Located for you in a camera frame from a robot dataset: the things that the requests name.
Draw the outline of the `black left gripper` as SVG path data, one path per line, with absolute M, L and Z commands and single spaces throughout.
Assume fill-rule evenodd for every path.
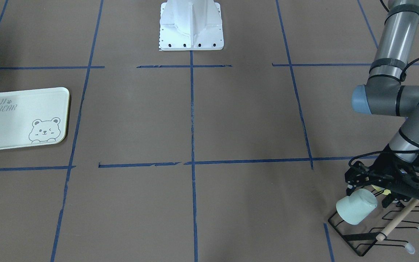
M 419 150 L 384 149 L 354 156 L 344 175 L 346 195 L 374 185 L 390 190 L 394 200 L 419 200 Z

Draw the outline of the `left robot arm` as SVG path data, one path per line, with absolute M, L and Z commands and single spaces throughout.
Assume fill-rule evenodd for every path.
M 414 64 L 409 55 L 419 25 L 419 0 L 390 0 L 384 31 L 365 85 L 355 88 L 351 106 L 368 115 L 404 117 L 404 124 L 371 166 L 355 156 L 344 175 L 347 195 L 364 186 L 379 186 L 393 201 L 419 200 L 419 86 L 403 85 Z

